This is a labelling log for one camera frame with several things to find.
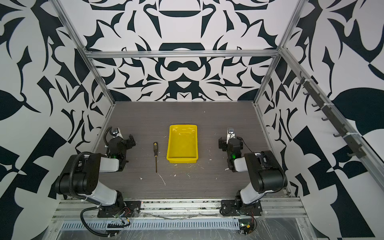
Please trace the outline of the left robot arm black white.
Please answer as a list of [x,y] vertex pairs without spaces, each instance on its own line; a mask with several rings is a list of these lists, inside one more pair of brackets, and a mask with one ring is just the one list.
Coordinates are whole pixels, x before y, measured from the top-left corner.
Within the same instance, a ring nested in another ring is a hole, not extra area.
[[124,138],[119,128],[109,127],[103,135],[106,153],[82,152],[70,156],[55,181],[59,195],[85,200],[116,214],[125,208],[122,193],[99,180],[101,173],[122,172],[128,163],[127,151],[136,146],[133,135]]

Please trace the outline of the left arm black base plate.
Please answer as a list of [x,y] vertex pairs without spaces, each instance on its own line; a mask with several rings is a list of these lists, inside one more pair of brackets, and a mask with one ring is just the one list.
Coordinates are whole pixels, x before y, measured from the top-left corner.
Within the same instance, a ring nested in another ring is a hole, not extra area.
[[141,201],[124,201],[111,206],[101,206],[98,218],[113,218],[119,216],[131,218],[137,216],[141,211]]

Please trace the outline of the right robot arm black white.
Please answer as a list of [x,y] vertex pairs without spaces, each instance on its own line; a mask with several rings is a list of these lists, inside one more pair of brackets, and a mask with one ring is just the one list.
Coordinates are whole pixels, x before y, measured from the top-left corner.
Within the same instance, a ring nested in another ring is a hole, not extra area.
[[288,185],[288,179],[272,151],[242,154],[246,146],[233,128],[227,129],[225,139],[218,140],[219,149],[227,153],[228,168],[234,173],[247,172],[250,183],[239,190],[236,205],[239,208],[255,204],[266,194],[276,193]]

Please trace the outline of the black yellow screwdriver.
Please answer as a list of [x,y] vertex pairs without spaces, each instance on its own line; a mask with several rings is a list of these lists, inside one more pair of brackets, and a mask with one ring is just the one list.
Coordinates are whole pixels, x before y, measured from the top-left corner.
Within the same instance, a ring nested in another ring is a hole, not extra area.
[[158,143],[154,142],[153,144],[153,150],[154,150],[154,156],[155,156],[155,168],[156,168],[156,173],[158,172]]

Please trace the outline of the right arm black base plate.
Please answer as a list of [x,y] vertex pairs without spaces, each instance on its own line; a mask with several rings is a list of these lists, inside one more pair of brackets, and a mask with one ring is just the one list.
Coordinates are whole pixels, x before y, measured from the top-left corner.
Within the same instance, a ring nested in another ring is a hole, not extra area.
[[261,216],[262,212],[260,202],[244,205],[237,200],[221,200],[220,214],[224,217]]

